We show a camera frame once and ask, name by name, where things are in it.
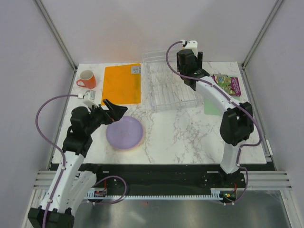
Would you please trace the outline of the purple plate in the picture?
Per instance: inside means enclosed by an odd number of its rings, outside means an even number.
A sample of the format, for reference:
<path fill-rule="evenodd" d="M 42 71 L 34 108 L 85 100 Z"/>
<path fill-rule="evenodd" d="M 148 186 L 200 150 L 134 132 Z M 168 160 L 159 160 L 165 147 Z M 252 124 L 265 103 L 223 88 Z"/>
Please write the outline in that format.
<path fill-rule="evenodd" d="M 106 139 L 117 150 L 129 150 L 140 141 L 143 133 L 143 125 L 136 118 L 123 116 L 107 127 Z"/>

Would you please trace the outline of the light yellow plate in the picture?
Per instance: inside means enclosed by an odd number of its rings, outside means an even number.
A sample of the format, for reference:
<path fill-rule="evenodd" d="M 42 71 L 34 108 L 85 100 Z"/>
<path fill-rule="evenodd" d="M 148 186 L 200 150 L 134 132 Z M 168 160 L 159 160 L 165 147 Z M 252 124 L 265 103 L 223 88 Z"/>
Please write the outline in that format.
<path fill-rule="evenodd" d="M 141 142 L 141 143 L 135 145 L 134 147 L 130 148 L 128 151 L 131 152 L 131 151 L 138 150 L 141 148 L 142 145 L 143 145 L 143 143 Z"/>

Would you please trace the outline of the pink plate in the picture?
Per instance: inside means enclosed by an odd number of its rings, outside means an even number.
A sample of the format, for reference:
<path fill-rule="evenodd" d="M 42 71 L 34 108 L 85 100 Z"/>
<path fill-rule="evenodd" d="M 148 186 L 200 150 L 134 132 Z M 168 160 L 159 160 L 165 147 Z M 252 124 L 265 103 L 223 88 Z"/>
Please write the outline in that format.
<path fill-rule="evenodd" d="M 145 139 L 145 133 L 142 134 L 140 141 L 133 147 L 133 149 L 138 148 L 143 143 L 144 139 Z"/>

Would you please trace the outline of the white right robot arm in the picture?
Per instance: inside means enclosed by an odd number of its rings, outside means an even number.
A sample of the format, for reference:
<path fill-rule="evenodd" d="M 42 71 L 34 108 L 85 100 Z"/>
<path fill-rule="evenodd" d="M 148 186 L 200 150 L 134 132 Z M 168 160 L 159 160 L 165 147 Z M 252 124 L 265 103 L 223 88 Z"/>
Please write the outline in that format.
<path fill-rule="evenodd" d="M 233 173 L 239 169 L 240 146 L 245 144 L 254 131 L 252 105 L 248 102 L 241 103 L 230 96 L 201 68 L 201 52 L 196 56 L 191 49 L 183 49 L 176 57 L 177 71 L 182 75 L 184 83 L 208 98 L 222 115 L 219 132 L 225 142 L 220 163 L 223 172 L 218 174 L 217 179 L 221 186 L 228 187 L 235 181 Z"/>

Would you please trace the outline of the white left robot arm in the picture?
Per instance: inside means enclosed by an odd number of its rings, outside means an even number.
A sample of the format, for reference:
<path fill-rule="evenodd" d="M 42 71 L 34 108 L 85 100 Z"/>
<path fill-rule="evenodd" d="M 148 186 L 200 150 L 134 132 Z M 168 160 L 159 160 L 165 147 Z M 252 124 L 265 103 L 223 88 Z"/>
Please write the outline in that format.
<path fill-rule="evenodd" d="M 92 101 L 85 101 L 85 106 L 72 110 L 70 122 L 57 172 L 48 192 L 37 208 L 30 208 L 28 219 L 35 228 L 71 228 L 75 213 L 82 200 L 94 187 L 104 182 L 104 175 L 99 171 L 79 171 L 84 158 L 93 142 L 91 135 L 101 125 L 119 121 L 126 111 L 125 106 L 103 100 L 107 109 Z"/>

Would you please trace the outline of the orange cutting mat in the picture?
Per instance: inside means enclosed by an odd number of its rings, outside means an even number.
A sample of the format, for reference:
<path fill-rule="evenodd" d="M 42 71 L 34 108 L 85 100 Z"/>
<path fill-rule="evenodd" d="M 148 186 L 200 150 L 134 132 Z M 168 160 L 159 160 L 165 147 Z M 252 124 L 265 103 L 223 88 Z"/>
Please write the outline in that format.
<path fill-rule="evenodd" d="M 107 66 L 104 71 L 102 99 L 115 105 L 141 102 L 141 64 Z"/>

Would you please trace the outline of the orange ceramic mug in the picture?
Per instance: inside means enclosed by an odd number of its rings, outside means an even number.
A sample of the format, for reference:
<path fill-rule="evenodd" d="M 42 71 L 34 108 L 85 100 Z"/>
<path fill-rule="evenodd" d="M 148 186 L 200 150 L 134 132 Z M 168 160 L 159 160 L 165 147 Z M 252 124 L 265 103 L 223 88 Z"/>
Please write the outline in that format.
<path fill-rule="evenodd" d="M 96 79 L 93 71 L 85 70 L 80 73 L 80 79 L 77 80 L 76 84 L 79 87 L 85 87 L 88 89 L 94 89 L 96 87 Z"/>

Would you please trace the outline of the green cutting mat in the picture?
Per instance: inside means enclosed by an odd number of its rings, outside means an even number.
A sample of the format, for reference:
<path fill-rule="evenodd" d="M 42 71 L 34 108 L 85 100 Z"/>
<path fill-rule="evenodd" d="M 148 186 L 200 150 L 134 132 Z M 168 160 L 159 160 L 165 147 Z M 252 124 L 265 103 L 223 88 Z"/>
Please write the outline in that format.
<path fill-rule="evenodd" d="M 206 115 L 216 115 L 222 116 L 223 113 L 218 109 L 218 106 L 215 105 L 210 99 L 204 97 L 204 113 Z"/>

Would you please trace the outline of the purple children's book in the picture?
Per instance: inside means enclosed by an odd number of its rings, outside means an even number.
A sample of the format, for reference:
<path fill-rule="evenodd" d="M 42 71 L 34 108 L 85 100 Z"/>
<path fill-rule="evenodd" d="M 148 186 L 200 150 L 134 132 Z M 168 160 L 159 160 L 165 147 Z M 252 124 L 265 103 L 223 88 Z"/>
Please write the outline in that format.
<path fill-rule="evenodd" d="M 213 74 L 212 78 L 229 95 L 241 96 L 240 84 L 237 77 Z"/>

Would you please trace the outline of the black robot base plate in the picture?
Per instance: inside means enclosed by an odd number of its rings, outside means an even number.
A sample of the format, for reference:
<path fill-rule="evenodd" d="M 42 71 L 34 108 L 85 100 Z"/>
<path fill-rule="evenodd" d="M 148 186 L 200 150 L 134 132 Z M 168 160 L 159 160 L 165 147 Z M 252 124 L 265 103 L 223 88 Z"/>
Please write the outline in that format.
<path fill-rule="evenodd" d="M 143 164 L 83 164 L 80 171 L 92 171 L 98 184 L 110 195 L 207 195 L 212 188 L 240 189 L 245 187 L 241 171 L 227 175 L 216 165 L 143 165 Z"/>

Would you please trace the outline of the left aluminium frame post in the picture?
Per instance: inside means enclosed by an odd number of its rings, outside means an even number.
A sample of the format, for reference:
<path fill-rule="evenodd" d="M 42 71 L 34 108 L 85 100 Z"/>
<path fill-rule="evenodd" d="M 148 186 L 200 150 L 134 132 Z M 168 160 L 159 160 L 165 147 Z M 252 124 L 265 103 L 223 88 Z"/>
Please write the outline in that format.
<path fill-rule="evenodd" d="M 70 52 L 67 49 L 67 46 L 64 43 L 64 40 L 62 39 L 55 23 L 53 22 L 46 6 L 44 5 L 42 0 L 33 0 L 33 3 L 36 5 L 38 11 L 40 12 L 43 20 L 45 21 L 47 27 L 49 28 L 52 36 L 54 37 L 57 45 L 59 46 L 60 50 L 62 51 L 64 57 L 68 61 L 69 65 L 73 69 L 74 72 L 77 71 L 77 66 L 75 64 L 75 61 L 73 60 Z"/>

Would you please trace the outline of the aluminium frame post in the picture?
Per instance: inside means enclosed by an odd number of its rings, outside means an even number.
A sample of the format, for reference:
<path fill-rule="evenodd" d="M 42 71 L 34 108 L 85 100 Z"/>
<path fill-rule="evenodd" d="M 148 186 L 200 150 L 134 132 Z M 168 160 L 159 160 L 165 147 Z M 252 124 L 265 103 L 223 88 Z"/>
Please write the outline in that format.
<path fill-rule="evenodd" d="M 36 5 L 38 11 L 40 12 L 43 20 L 45 21 L 47 27 L 49 28 L 52 36 L 54 37 L 57 45 L 59 46 L 60 50 L 62 51 L 64 57 L 68 61 L 69 65 L 73 69 L 74 72 L 77 71 L 77 66 L 75 64 L 75 61 L 73 60 L 70 52 L 67 49 L 67 46 L 64 43 L 64 40 L 62 39 L 55 23 L 53 22 L 46 6 L 44 5 L 42 0 L 33 0 L 33 3 Z"/>
<path fill-rule="evenodd" d="M 275 20 L 275 17 L 279 13 L 282 5 L 284 4 L 285 0 L 276 0 L 273 7 L 271 8 L 266 20 L 264 21 L 263 26 L 261 27 L 258 35 L 256 36 L 251 48 L 249 49 L 244 61 L 242 62 L 241 66 L 243 69 L 249 64 L 252 56 L 254 55 L 255 51 L 257 50 L 259 44 L 263 40 L 264 36 L 266 35 L 268 29 L 270 28 L 272 22 Z"/>

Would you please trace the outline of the right aluminium frame post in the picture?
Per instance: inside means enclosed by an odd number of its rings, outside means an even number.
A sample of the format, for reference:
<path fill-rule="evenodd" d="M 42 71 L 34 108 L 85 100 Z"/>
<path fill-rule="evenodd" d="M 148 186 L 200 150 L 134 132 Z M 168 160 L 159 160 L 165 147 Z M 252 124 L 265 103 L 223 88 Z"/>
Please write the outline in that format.
<path fill-rule="evenodd" d="M 249 49 L 244 61 L 242 62 L 241 66 L 243 69 L 249 64 L 252 56 L 254 55 L 255 51 L 257 50 L 259 44 L 263 40 L 264 36 L 266 35 L 268 29 L 270 28 L 272 22 L 275 20 L 275 17 L 279 13 L 282 5 L 284 4 L 285 0 L 276 0 L 273 7 L 271 8 L 266 20 L 264 21 L 263 26 L 261 27 L 258 35 L 256 36 L 251 48 Z"/>

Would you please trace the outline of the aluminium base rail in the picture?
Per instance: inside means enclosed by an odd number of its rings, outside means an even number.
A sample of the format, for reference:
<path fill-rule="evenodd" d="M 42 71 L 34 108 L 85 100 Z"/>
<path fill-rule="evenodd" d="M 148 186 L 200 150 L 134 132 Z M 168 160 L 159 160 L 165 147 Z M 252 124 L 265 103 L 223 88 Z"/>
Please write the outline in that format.
<path fill-rule="evenodd" d="M 48 189 L 56 171 L 38 171 L 33 189 Z M 250 190 L 291 189 L 288 175 L 284 171 L 248 171 Z"/>

